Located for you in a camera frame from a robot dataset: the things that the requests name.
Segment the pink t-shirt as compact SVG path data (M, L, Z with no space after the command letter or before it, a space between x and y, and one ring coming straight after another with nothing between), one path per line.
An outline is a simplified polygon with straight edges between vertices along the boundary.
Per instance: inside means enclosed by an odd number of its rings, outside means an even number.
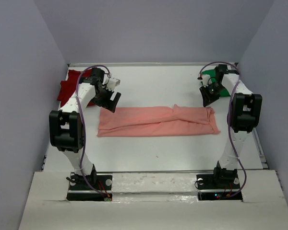
M217 135L211 107L119 107L101 109L98 137L172 137Z

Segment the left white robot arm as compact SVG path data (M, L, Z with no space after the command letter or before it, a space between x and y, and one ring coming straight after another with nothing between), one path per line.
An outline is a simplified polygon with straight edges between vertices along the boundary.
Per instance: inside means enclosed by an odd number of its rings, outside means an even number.
M86 149L84 109L89 103L115 112L121 94L115 92L120 80L111 76L104 65L92 65L77 78L75 91L59 110L49 114L50 143L62 152L74 168L75 179L70 181L92 189L97 182L97 172L89 160Z

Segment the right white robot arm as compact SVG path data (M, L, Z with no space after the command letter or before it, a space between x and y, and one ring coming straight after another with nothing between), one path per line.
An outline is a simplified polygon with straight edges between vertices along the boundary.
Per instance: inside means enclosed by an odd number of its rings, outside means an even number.
M228 140L213 173L198 175L195 186L199 190L217 190L229 185L238 189L240 154L248 135L258 126L263 98L245 86L235 65L217 62L214 73L215 75L210 77L200 70L198 75L198 80L202 84L200 93L205 107L217 101L221 92L229 93Z

